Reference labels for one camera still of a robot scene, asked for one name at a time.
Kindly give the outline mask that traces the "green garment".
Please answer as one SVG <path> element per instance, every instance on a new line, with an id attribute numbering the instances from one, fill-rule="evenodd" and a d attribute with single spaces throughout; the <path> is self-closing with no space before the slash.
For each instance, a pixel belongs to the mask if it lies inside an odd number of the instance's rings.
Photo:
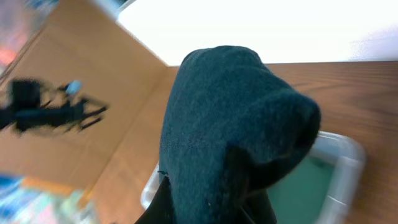
<path id="1" fill-rule="evenodd" d="M 316 223 L 334 168 L 316 157 L 306 157 L 291 173 L 267 189 L 277 224 Z"/>

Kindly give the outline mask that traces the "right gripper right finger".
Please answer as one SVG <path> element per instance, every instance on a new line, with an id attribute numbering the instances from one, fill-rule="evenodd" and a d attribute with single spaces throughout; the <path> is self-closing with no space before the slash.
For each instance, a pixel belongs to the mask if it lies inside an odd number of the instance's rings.
<path id="1" fill-rule="evenodd" d="M 267 190 L 261 190 L 247 196 L 243 208 L 255 224 L 277 223 Z"/>

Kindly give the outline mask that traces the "dark navy shirt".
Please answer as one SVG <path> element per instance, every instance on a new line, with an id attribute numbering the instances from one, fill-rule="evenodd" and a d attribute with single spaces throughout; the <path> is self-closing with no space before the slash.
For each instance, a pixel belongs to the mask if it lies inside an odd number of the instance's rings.
<path id="1" fill-rule="evenodd" d="M 246 47 L 194 50 L 181 63 L 160 139 L 177 223 L 232 223 L 243 200 L 309 153 L 321 111 Z"/>

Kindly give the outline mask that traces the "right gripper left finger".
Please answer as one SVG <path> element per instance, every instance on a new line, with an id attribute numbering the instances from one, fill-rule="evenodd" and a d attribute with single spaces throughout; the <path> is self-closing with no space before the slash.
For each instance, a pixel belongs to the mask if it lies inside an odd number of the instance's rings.
<path id="1" fill-rule="evenodd" d="M 168 177 L 162 179 L 151 204 L 135 224 L 174 224 L 174 207 Z"/>

